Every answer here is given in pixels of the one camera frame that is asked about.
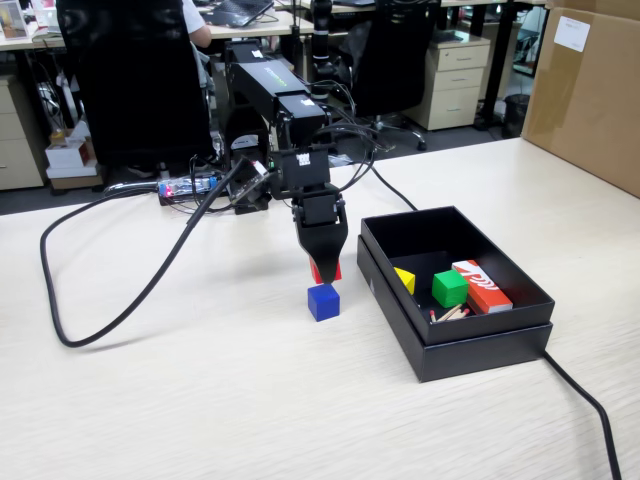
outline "yellow block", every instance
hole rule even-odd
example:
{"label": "yellow block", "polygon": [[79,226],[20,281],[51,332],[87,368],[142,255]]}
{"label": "yellow block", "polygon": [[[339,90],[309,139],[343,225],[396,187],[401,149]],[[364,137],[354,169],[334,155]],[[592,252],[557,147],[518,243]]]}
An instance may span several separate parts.
{"label": "yellow block", "polygon": [[401,268],[397,268],[397,267],[394,267],[394,268],[396,270],[396,273],[400,277],[400,280],[402,280],[402,283],[404,283],[404,286],[407,287],[407,290],[409,290],[409,293],[413,295],[413,292],[416,289],[416,276],[411,272],[402,270]]}

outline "green cube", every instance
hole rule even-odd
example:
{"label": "green cube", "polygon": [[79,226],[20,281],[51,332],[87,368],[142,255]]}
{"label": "green cube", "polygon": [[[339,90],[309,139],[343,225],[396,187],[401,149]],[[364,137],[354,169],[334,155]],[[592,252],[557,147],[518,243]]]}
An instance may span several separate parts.
{"label": "green cube", "polygon": [[436,273],[433,277],[431,295],[444,308],[455,307],[467,301],[469,283],[455,270]]}

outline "trash bin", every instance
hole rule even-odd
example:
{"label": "trash bin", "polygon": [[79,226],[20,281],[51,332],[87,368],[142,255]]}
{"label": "trash bin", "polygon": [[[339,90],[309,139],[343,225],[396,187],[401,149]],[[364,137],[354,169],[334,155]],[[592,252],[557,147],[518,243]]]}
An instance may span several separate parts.
{"label": "trash bin", "polygon": [[504,99],[507,108],[504,114],[502,138],[516,138],[522,133],[524,117],[527,115],[530,95],[509,95]]}

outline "black office chair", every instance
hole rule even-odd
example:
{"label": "black office chair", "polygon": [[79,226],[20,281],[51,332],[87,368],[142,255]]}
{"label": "black office chair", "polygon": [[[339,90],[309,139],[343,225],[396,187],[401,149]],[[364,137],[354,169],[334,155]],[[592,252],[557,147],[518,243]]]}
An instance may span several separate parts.
{"label": "black office chair", "polygon": [[[373,20],[354,27],[340,49],[340,79],[349,84],[358,117],[378,130],[397,128],[381,115],[415,107],[425,88],[425,56],[441,0],[376,0]],[[418,149],[426,150],[423,136]]]}
{"label": "black office chair", "polygon": [[57,10],[99,163],[215,154],[181,0],[58,0]]}

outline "orange box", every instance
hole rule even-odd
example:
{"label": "orange box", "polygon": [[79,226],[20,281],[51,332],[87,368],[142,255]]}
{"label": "orange box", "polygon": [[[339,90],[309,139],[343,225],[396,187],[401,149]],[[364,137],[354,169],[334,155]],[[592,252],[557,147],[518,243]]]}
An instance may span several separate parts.
{"label": "orange box", "polygon": [[477,314],[503,312],[513,308],[511,300],[474,260],[455,262],[451,268],[469,282],[467,303]]}

